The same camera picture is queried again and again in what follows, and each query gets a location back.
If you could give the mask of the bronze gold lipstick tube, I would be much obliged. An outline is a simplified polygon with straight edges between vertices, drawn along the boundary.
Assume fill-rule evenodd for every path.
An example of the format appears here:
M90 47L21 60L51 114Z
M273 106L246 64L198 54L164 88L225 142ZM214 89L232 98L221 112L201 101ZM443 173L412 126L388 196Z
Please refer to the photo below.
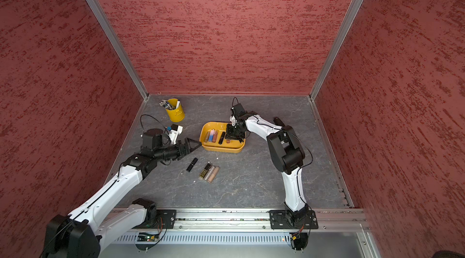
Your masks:
M204 142L208 142L210 137L210 131L207 131L207 134L205 135Z

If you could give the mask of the black round lipstick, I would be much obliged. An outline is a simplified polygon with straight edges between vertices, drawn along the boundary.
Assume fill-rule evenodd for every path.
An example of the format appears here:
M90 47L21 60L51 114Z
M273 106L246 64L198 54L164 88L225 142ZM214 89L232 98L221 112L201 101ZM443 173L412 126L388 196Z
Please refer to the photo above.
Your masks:
M218 142L219 145L223 144L224 139L225 139L225 135L226 135L226 132L222 132L222 134L220 135L220 139L219 139L219 142Z

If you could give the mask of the pink blue gradient lipstick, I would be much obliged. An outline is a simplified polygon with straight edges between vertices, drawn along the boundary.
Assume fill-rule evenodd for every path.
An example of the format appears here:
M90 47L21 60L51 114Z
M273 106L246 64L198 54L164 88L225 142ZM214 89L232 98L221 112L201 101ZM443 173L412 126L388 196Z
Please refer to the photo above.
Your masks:
M208 142L213 142L213 143L215 143L215 141L216 141L216 134L217 134L216 130L215 130L215 129L212 129L212 130L210 131L210 133L209 133Z

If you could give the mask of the yellow plastic storage box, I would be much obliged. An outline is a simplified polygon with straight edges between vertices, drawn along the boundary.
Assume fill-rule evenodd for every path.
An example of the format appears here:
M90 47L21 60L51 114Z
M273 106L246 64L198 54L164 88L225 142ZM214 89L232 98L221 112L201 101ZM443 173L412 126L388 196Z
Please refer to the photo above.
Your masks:
M227 123L225 122L207 122L201 131L199 141L207 151L216 151L222 153L240 153L244 146L245 140L231 139L226 135Z

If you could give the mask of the silver cap coral lip gloss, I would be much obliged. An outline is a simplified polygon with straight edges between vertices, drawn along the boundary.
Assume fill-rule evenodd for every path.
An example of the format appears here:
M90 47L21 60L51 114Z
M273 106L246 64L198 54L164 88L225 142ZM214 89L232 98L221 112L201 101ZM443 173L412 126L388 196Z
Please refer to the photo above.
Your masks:
M216 143L217 141L217 136L218 136L218 131L217 130L214 130L213 132L213 137L211 139L212 143Z

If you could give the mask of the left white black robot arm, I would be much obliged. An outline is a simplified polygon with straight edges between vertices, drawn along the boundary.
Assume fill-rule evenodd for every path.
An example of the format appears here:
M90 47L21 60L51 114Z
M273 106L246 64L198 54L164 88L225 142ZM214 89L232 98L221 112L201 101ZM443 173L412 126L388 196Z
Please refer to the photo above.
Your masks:
M172 142L169 133L149 129L141 136L139 152L121 163L118 172L91 198L68 215L47 225L42 258L97 258L111 243L135 226L158 224L154 202L137 199L123 213L108 214L159 163L178 161L202 146L190 138Z

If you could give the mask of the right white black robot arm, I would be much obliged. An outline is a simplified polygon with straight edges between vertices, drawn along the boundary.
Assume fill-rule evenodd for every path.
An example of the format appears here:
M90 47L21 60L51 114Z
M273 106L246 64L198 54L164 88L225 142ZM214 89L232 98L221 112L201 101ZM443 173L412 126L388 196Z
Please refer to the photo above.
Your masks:
M257 113L246 111L242 104L231 107L230 123L226 125L226 138L244 141L247 133L254 133L266 140L273 165L282 174L285 188L286 218L296 226L307 217L310 208L301 191L305 153L294 129L279 117L272 122Z

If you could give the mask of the gold black square lipstick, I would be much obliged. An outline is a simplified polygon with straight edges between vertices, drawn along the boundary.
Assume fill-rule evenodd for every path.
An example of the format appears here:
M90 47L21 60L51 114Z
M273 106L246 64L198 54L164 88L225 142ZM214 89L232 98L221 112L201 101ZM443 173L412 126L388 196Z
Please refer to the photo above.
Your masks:
M201 179L204 179L205 176L207 175L208 171L210 170L210 168L211 168L211 164L207 163L207 165L203 168L203 170L202 170L201 174L199 175L199 177Z

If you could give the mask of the beige lipstick tube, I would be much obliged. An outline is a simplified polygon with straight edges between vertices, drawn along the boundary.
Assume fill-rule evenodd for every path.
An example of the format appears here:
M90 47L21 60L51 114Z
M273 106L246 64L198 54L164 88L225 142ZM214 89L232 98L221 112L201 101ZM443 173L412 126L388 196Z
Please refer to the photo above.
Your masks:
M207 179L207 182L212 183L216 175L218 174L219 170L220 170L220 167L215 167L215 169L212 171L212 174Z

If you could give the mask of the pens in yellow cup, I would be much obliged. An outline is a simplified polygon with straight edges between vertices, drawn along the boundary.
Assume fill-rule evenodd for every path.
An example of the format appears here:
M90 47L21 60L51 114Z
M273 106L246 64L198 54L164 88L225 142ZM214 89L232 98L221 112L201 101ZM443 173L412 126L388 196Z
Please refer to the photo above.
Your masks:
M166 109L166 110L175 110L176 109L176 107L171 105L167 100L161 100L159 105L161 107L163 107L164 109Z

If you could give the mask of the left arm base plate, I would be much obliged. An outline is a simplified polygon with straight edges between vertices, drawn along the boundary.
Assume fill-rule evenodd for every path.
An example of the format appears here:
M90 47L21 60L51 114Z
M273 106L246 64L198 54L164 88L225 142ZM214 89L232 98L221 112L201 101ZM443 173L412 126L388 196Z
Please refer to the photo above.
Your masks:
M149 211L137 229L173 229L177 211L173 209Z

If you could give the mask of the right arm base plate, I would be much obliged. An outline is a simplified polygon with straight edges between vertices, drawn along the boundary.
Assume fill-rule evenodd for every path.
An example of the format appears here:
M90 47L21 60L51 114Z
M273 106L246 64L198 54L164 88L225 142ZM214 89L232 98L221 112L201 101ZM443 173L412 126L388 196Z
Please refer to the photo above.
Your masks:
M290 210L270 210L270 225L273 230L317 230L319 228L316 213L303 209L292 212Z

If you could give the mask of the left aluminium corner post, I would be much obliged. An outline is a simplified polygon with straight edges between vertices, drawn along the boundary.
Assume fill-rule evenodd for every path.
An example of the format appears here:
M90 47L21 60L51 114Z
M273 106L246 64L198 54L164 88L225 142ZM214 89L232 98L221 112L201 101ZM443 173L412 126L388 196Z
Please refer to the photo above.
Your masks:
M123 66L125 67L127 73L129 74L130 78L132 79L134 85L138 89L142 99L147 101L149 98L149 92L144 86L142 80L140 79L135 67L133 66L127 52L125 51L122 43L120 42L114 28L112 28L109 19L107 18L104 9L102 8L101 4L98 0L85 0L93 12L95 18L97 19L98 23L100 24L101 28L103 29L107 39L110 41L113 49L115 50L116 54L118 55L119 59L121 60Z

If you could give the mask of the aluminium corner post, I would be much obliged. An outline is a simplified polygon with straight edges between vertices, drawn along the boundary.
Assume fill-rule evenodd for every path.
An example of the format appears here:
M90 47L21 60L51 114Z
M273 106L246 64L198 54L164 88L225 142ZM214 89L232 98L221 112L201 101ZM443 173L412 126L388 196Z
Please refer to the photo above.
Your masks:
M351 26L357 16L359 9L361 8L364 0L351 0L350 5L346 11L346 14L341 22L340 28L336 34L334 42L329 50L329 53L325 59L323 67L316 79L314 87L310 93L310 101L315 102L317 95L322 88L322 85L328 76L328 73L333 66L333 63L341 49L342 44L344 43L345 38L347 37Z
M127 52L125 51L122 43L120 42L114 28L112 28L109 19L107 18L104 9L102 8L101 4L98 0L85 0L93 12L95 18L97 19L98 23L100 24L101 28L103 29L107 39L110 41L113 49L115 50L116 54L118 55L119 59L121 60L123 66L125 67L127 73L129 74L130 78L132 79L134 85L138 89L142 99L147 101L149 98L149 92L144 86L142 80L140 79L135 67L133 66Z

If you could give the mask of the aluminium front rail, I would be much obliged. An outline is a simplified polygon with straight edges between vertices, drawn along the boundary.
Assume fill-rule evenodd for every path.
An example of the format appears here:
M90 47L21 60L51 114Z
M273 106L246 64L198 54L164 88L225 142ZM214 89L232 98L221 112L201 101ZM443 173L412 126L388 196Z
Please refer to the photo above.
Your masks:
M269 208L160 208L164 226L172 231L362 233L371 228L362 209L313 209L291 225L283 210Z

